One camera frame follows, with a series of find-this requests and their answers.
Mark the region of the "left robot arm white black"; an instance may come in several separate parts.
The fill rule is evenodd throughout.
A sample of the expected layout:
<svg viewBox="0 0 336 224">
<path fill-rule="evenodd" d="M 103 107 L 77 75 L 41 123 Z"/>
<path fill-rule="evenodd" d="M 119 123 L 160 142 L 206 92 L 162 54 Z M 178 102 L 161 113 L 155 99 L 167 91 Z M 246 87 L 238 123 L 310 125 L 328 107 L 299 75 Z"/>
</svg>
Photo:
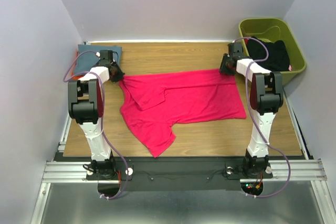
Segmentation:
<svg viewBox="0 0 336 224">
<path fill-rule="evenodd" d="M 98 62 L 89 71 L 68 76 L 70 70 L 67 70 L 63 77 L 68 87 L 68 113 L 83 130 L 90 147 L 91 162 L 83 166 L 87 175 L 97 175 L 99 179 L 120 178 L 110 142 L 103 130 L 103 84 L 107 81 L 121 81 L 124 72 L 118 65 L 119 54 L 116 51 L 92 53 Z"/>
</svg>

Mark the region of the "pink red t shirt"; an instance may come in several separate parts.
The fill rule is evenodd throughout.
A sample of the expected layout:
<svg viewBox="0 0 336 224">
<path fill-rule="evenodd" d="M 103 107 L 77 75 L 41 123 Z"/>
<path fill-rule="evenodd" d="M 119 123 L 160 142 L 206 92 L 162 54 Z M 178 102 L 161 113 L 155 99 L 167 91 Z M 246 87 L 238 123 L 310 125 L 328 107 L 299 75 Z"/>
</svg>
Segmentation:
<svg viewBox="0 0 336 224">
<path fill-rule="evenodd" d="M 125 76 L 121 115 L 131 133 L 159 157 L 174 142 L 174 124 L 245 119 L 234 76 L 217 69 Z"/>
</svg>

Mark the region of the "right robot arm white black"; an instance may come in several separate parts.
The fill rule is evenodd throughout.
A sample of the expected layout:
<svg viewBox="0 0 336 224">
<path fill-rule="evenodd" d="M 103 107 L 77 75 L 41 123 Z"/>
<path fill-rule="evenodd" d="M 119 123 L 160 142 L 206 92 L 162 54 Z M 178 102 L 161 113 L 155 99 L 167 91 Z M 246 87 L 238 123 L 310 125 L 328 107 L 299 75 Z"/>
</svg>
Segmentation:
<svg viewBox="0 0 336 224">
<path fill-rule="evenodd" d="M 253 129 L 241 165 L 243 174 L 253 177 L 262 172 L 270 173 L 269 137 L 275 116 L 284 103 L 281 73 L 271 72 L 245 56 L 239 42 L 228 45 L 219 72 L 231 76 L 238 73 L 247 80 L 246 94 L 249 95 L 247 101 Z"/>
</svg>

